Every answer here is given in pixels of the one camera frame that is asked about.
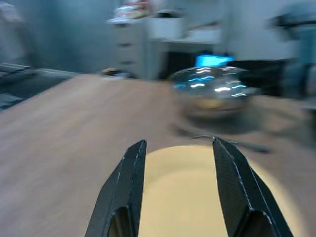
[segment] white drawer unit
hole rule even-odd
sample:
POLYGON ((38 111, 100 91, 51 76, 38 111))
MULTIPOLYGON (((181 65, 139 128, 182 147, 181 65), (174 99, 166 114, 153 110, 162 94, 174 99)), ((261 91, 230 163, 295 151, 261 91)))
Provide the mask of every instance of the white drawer unit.
POLYGON ((149 38, 147 19, 118 21, 109 20, 113 32, 115 49, 113 65, 119 70, 133 73, 138 79, 150 79, 148 60, 149 38))

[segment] wooden table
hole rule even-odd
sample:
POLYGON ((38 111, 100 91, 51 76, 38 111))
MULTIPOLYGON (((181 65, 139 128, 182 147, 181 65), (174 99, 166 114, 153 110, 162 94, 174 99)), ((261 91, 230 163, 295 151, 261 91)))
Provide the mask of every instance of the wooden table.
MULTIPOLYGON (((269 147, 243 150, 284 184, 316 233, 316 152, 297 103, 255 97, 259 127, 223 135, 269 147)), ((182 121, 169 84, 83 75, 0 114, 2 237, 84 236, 96 198, 126 148, 207 144, 170 131, 182 121)))

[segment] desk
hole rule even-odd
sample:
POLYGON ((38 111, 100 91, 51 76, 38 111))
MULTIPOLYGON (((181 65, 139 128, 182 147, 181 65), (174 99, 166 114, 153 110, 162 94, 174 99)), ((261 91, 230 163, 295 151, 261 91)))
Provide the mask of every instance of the desk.
MULTIPOLYGON (((298 104, 255 97, 262 129, 232 135, 265 145, 242 150, 284 184, 316 233, 316 155, 298 104)), ((82 75, 0 114, 1 237, 82 237, 99 191, 126 148, 186 144, 169 129, 179 118, 167 83, 82 75)))

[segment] blue screen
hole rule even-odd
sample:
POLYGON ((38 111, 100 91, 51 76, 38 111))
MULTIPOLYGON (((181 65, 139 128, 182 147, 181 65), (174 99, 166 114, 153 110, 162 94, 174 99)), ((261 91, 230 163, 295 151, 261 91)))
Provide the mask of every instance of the blue screen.
POLYGON ((196 67, 219 67, 233 61, 233 57, 204 54, 196 59, 196 67))

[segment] white box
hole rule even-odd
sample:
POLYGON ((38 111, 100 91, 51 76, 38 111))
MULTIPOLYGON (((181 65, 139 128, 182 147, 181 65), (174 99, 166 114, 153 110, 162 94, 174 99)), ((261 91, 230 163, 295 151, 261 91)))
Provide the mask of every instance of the white box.
POLYGON ((149 19, 149 32, 152 39, 178 39, 183 37, 184 18, 157 18, 149 19))

